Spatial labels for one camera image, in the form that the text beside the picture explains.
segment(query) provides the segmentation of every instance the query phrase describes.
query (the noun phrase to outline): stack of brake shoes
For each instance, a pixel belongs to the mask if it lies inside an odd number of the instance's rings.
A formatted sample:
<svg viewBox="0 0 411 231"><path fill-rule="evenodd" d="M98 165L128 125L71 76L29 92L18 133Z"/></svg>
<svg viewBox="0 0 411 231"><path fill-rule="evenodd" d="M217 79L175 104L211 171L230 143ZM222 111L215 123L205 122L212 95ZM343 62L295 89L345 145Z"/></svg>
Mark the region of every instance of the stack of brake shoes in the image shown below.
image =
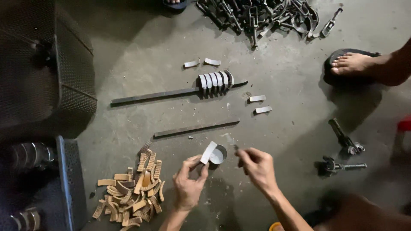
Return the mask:
<svg viewBox="0 0 411 231"><path fill-rule="evenodd" d="M223 72L200 74L199 79L204 95L213 95L226 92L234 84L233 75L228 70Z"/></svg>

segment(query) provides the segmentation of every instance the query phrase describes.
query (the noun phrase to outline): foot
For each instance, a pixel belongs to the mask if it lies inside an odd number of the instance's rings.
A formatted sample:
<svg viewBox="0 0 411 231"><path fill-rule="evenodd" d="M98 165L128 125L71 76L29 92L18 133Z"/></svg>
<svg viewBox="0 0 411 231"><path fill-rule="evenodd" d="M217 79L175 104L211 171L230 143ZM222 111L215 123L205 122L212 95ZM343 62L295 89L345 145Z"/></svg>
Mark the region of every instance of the foot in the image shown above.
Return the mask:
<svg viewBox="0 0 411 231"><path fill-rule="evenodd" d="M346 53L337 57L331 64L331 72L336 75L367 75L373 65L373 57L358 53Z"/></svg>

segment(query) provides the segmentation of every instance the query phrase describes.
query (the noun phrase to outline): steel bar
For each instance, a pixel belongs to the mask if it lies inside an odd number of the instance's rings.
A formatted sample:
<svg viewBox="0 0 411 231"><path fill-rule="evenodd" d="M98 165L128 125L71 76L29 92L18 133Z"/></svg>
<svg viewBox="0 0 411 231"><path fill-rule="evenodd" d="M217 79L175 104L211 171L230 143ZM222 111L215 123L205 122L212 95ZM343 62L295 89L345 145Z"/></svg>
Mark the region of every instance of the steel bar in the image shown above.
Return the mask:
<svg viewBox="0 0 411 231"><path fill-rule="evenodd" d="M242 85L247 84L248 81L245 80L241 83L234 84L233 87L240 87ZM186 89L180 89L180 90L173 90L173 91L167 91L167 92L159 92L159 93L152 93L152 94L146 94L146 95L139 95L139 96L132 96L132 97L126 97L126 98L120 98L120 99L113 99L110 103L111 106L116 106L117 104L127 104L127 103L138 103L139 101L143 100L155 100L155 99L161 99L165 97L177 97L181 96L184 94L189 94L189 93L195 93L195 92L202 92L202 88L186 88Z"/></svg>
<svg viewBox="0 0 411 231"><path fill-rule="evenodd" d="M210 129L214 127L221 127L225 125L231 125L231 124L236 124L239 123L240 119L239 118L231 118L228 120L223 120L220 122L215 122L212 124L207 124L207 125L194 125L194 126L188 126L188 127L183 127L183 128L178 128L178 129L172 129L164 132L156 132L154 133L155 138L159 138L162 136L173 136L173 135L178 135L186 132L194 132L198 130L204 130L204 129Z"/></svg>

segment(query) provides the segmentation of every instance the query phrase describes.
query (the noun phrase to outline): concrete floor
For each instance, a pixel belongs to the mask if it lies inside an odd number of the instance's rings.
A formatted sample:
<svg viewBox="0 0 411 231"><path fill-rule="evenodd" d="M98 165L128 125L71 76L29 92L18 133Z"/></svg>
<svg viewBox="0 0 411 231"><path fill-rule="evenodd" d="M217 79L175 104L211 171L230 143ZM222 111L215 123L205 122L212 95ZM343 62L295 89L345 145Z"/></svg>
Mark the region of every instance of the concrete floor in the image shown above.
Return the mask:
<svg viewBox="0 0 411 231"><path fill-rule="evenodd" d="M330 189L359 192L375 203L398 210L411 198L410 174L395 164L396 123L411 114L411 82L395 88L370 87L362 91L333 90L322 80L324 60L339 48L389 53L411 36L411 2L407 0L311 1L320 25L344 4L337 24L326 39L307 44L295 31L269 32L255 51L242 34L221 32L194 4L182 14L167 17L162 11L129 0L70 2L65 7L83 26L95 50L97 113L78 137L86 196L98 179L134 166L136 153L155 132L238 117L235 126L168 139L154 140L151 149L163 161L166 181L163 213L142 230L157 230L173 203L172 175L186 158L201 154L210 141L225 145L230 133L240 147L270 153L280 189L300 213L312 211ZM182 70L184 62L200 57L221 60L220 67ZM226 96L199 99L188 96L111 109L112 99L190 88L198 74L229 69L249 84ZM260 103L246 103L246 93L266 95ZM271 105L269 114L253 115L256 107ZM314 162L336 156L337 139L327 124L336 117L366 152L348 163L365 162L362 171L341 172L331 178L316 175ZM182 230L266 230L277 218L229 150L227 160L210 171L199 206ZM90 216L103 188L88 199ZM85 230L119 230L105 216Z"/></svg>

